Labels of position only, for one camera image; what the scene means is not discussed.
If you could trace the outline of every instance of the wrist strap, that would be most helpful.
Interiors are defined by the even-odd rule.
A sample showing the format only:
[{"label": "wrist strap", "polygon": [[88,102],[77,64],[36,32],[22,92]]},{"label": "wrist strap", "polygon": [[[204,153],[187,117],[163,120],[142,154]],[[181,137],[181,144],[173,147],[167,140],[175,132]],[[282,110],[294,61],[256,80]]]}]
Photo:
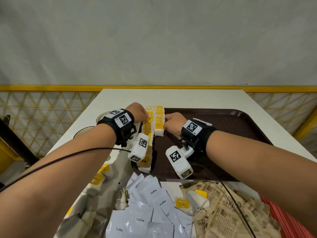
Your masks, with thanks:
[{"label": "wrist strap", "polygon": [[210,135],[216,131],[212,124],[202,120],[188,120],[182,127],[180,137],[188,143],[195,151],[206,154],[207,141]]},{"label": "wrist strap", "polygon": [[125,109],[111,111],[97,125],[101,123],[109,125],[114,130],[117,136],[116,145],[121,145],[121,147],[126,147],[128,139],[137,132],[132,113]]}]

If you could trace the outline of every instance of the table top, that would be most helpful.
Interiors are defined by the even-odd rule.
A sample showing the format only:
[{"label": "table top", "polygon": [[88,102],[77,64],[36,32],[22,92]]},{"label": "table top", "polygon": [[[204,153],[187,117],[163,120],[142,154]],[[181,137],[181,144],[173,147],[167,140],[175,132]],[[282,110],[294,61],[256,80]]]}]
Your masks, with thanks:
[{"label": "table top", "polygon": [[[238,109],[247,113],[268,137],[273,145],[317,162],[297,140],[280,126],[265,110],[263,110],[243,90],[206,90],[206,89],[103,89],[74,124],[66,131],[51,151],[71,140],[82,128],[96,125],[96,118],[115,108],[125,108],[132,102],[144,107],[160,105],[165,108],[225,108]],[[119,151],[110,154],[112,163]],[[235,182],[236,188],[248,192],[254,197],[258,194],[249,187]]]}]

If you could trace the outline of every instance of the black pole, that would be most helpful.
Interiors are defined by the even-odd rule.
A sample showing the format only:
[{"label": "black pole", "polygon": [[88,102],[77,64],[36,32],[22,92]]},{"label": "black pole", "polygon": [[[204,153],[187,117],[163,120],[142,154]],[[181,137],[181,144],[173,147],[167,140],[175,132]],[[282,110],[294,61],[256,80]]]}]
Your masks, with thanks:
[{"label": "black pole", "polygon": [[0,118],[0,137],[29,165],[39,161],[29,148],[19,139],[19,137]]}]

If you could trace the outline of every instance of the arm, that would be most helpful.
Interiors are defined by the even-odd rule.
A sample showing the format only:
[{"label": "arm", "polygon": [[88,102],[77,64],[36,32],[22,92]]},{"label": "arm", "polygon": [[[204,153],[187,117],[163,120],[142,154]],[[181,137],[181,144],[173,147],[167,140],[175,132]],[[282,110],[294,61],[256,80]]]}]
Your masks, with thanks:
[{"label": "arm", "polygon": [[[127,108],[135,122],[147,120],[144,108]],[[107,124],[57,148],[28,171],[62,156],[97,147],[113,148],[116,135]],[[0,237],[53,237],[66,212],[93,179],[111,150],[95,150],[54,163],[0,193]]]},{"label": "arm", "polygon": [[[186,119],[165,116],[164,129],[178,138]],[[317,235],[317,163],[256,140],[215,131],[208,157],[230,175],[279,205]]]}]

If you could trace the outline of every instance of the brown tray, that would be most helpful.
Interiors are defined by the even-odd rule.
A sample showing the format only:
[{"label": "brown tray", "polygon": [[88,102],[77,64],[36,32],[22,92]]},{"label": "brown tray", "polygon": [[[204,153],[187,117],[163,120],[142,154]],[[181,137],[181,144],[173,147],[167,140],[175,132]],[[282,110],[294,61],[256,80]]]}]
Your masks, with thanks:
[{"label": "brown tray", "polygon": [[[220,131],[272,145],[270,140],[264,135],[250,116],[242,111],[236,109],[165,108],[165,114],[174,112],[181,113],[186,119],[197,118],[209,122]],[[178,139],[166,131],[164,137],[154,138],[151,175],[160,179],[179,179],[165,155],[165,151],[173,145],[177,145],[179,148],[182,147]],[[188,177],[189,180],[237,181],[234,177],[212,162],[207,156],[203,156],[196,160],[196,154],[194,153],[188,158],[188,161],[206,167],[203,168],[199,165],[192,165],[194,173]],[[137,169],[136,163],[131,162],[131,164],[134,171],[137,174],[140,174],[141,172]]]}]

